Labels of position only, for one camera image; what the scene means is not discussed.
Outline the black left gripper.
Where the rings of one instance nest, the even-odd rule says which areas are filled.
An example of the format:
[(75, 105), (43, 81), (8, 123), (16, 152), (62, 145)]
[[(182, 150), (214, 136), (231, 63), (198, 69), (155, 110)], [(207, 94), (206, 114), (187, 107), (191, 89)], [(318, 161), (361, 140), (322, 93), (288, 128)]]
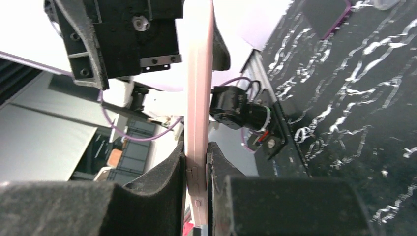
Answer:
[[(175, 20), (181, 0), (55, 0), (74, 83), (100, 90), (108, 78), (169, 69), (182, 61)], [(229, 50), (214, 20), (212, 69), (231, 67)]]

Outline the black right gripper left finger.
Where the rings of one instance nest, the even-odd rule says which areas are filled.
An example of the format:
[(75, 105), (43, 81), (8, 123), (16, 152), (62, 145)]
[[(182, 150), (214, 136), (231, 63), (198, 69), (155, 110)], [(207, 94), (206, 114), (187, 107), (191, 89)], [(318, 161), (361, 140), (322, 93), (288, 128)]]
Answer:
[(0, 188), (3, 236), (179, 236), (185, 201), (183, 143), (157, 166), (111, 181), (12, 182)]

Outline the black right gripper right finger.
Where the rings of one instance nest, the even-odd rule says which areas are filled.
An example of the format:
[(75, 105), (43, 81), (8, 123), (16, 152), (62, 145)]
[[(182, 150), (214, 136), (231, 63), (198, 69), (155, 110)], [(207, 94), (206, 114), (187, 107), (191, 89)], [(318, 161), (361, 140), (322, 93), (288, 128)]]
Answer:
[(211, 236), (372, 236), (357, 192), (337, 178), (247, 177), (207, 149)]

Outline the pink phone case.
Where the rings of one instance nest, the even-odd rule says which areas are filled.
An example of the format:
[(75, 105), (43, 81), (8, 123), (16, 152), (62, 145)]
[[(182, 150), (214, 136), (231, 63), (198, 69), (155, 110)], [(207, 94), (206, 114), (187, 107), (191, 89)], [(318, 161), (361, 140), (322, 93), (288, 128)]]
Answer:
[(212, 81), (213, 2), (187, 0), (184, 19), (188, 33), (187, 80), (184, 87), (184, 154), (192, 219), (206, 225), (208, 217), (207, 148)]

